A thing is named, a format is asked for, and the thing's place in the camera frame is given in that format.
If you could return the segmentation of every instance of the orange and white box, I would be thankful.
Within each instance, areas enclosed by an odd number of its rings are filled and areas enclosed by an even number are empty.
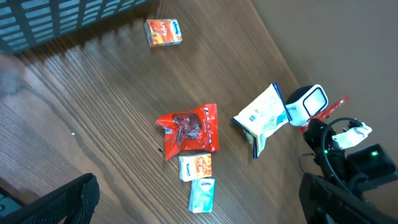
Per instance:
[[[180,26],[176,19],[148,19],[144,27],[151,47],[175,45],[182,41]]]
[[[180,179],[191,181],[211,177],[211,154],[180,156]]]

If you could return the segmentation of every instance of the wood grain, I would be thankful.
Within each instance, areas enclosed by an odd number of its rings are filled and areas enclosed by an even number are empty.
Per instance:
[[[309,148],[301,135],[284,126],[253,160],[229,121],[272,82],[285,97],[299,87],[251,2],[145,7],[0,56],[2,181],[29,203],[92,172],[101,189],[93,223],[304,222],[297,159]],[[143,16],[177,18],[183,42],[150,49]],[[166,162],[157,150],[164,131],[155,120],[213,102],[214,207],[194,215],[178,157]]]

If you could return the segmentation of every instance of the black cable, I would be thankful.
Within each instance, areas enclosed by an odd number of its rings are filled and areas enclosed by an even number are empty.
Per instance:
[[[301,171],[302,172],[304,172],[304,169],[303,169],[303,167],[301,166],[301,159],[303,158],[303,157],[305,157],[305,156],[314,156],[315,157],[315,154],[314,153],[304,153],[304,154],[302,154],[300,157],[299,157],[299,159],[298,159],[298,165],[300,166],[300,169],[301,169]]]
[[[339,121],[351,121],[351,122],[353,122],[353,123],[356,123],[356,124],[359,124],[360,126],[362,126],[362,123],[361,123],[361,122],[359,122],[359,121],[357,121],[357,120],[355,120],[355,119],[353,119],[353,118],[338,118],[338,119],[335,119],[334,121],[330,122],[330,123],[328,124],[328,126],[326,126],[325,130],[324,130],[323,133],[322,133],[322,137],[321,137],[321,148],[322,148],[322,151],[323,151],[323,155],[325,156],[326,163],[328,164],[328,167],[329,167],[331,173],[333,174],[333,176],[335,177],[335,179],[337,180],[337,182],[338,182],[338,183],[341,185],[341,187],[344,188],[346,191],[348,191],[349,193],[352,193],[352,192],[347,188],[347,186],[343,183],[343,181],[341,181],[340,178],[336,175],[336,172],[335,172],[335,171],[333,170],[333,168],[331,167],[331,165],[330,165],[330,163],[329,163],[329,160],[328,160],[328,157],[326,156],[326,153],[325,153],[325,143],[326,143],[326,136],[327,136],[327,134],[328,134],[328,131],[331,129],[331,127],[332,127],[334,124],[336,124],[336,123],[339,122]]]

